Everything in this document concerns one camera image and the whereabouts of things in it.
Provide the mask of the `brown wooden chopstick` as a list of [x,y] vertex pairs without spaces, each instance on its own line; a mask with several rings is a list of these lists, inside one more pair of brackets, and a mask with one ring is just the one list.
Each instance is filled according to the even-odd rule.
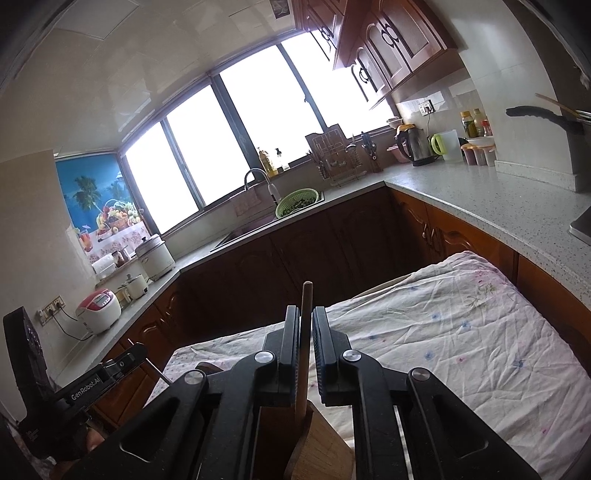
[[303,285],[303,295],[301,295],[301,324],[300,340],[298,340],[298,358],[297,358],[297,392],[294,401],[294,438],[297,443],[294,451],[287,462],[283,478],[290,479],[296,467],[298,445],[304,441],[304,420],[307,417],[308,409],[308,363],[310,363],[311,346],[311,313],[312,313],[312,295],[314,295],[314,284],[311,281],[305,281]]

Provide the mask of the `wooden utensil holder box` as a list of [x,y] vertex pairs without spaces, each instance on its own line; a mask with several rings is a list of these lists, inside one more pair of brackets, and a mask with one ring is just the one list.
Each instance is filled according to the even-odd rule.
[[293,410],[260,411],[254,479],[349,479],[353,463],[353,450],[314,403],[307,403],[298,427]]

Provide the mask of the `white floral tablecloth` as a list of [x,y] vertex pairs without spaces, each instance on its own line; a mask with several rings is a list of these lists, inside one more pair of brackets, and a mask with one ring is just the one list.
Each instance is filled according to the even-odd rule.
[[571,347],[492,264],[455,254],[327,311],[356,349],[400,371],[419,412],[398,425],[411,477],[501,476],[502,456],[469,426],[467,406],[543,479],[590,475],[590,379]]

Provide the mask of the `white red rice cooker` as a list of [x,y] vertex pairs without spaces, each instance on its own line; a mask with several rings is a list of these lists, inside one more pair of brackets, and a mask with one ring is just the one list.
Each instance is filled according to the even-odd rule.
[[121,306],[113,291],[102,289],[87,296],[78,305],[75,314],[90,333],[98,335],[119,319]]

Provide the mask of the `tall white cooker pot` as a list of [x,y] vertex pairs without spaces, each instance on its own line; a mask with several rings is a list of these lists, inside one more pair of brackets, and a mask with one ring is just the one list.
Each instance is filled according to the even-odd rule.
[[135,254],[148,279],[153,282],[175,267],[175,260],[158,234],[143,237],[135,249]]

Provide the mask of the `tropical fruit poster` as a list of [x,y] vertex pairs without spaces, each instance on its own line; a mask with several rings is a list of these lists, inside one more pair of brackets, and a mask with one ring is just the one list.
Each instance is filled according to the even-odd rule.
[[122,250],[133,254],[149,236],[114,154],[62,159],[56,170],[74,232],[90,262]]

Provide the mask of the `green colander bowl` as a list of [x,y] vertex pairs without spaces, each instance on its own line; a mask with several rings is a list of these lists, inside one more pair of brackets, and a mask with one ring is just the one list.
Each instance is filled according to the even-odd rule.
[[298,189],[280,200],[274,214],[281,219],[318,203],[320,194],[312,188]]

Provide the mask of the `dish rack with boards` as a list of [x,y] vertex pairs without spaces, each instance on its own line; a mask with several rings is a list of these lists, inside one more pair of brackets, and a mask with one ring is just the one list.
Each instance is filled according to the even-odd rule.
[[346,138],[339,124],[332,125],[324,133],[305,136],[308,155],[317,165],[322,179],[332,186],[341,186],[359,180],[369,173],[380,173],[378,146],[369,133]]

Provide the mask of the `steel electric kettle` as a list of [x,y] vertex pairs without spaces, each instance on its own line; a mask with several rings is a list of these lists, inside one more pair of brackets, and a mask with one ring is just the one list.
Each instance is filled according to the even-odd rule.
[[402,155],[414,167],[434,163],[439,158],[432,151],[424,131],[415,126],[415,124],[399,125],[396,130],[396,142]]

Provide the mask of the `condiment bottles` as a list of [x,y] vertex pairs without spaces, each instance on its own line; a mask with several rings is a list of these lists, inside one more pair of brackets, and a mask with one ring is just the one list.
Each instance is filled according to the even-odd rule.
[[462,111],[461,120],[465,133],[469,138],[493,136],[491,124],[479,108]]

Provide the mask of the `upper wooden cabinets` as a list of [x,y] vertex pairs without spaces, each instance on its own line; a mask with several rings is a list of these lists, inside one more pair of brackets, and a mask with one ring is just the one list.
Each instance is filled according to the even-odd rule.
[[462,69],[458,46],[425,1],[294,1],[297,29],[318,32],[335,69],[370,107],[392,105]]

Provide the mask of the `wall power outlet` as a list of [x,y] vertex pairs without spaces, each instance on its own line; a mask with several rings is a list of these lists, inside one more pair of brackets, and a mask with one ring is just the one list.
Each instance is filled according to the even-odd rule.
[[55,297],[49,304],[36,312],[36,318],[44,326],[51,318],[64,309],[65,303],[61,296]]

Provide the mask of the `green handled plastic jug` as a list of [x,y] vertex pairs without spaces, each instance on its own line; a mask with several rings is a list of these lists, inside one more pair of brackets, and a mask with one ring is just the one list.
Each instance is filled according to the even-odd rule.
[[459,136],[456,130],[433,134],[431,147],[436,155],[448,162],[460,162],[463,160]]

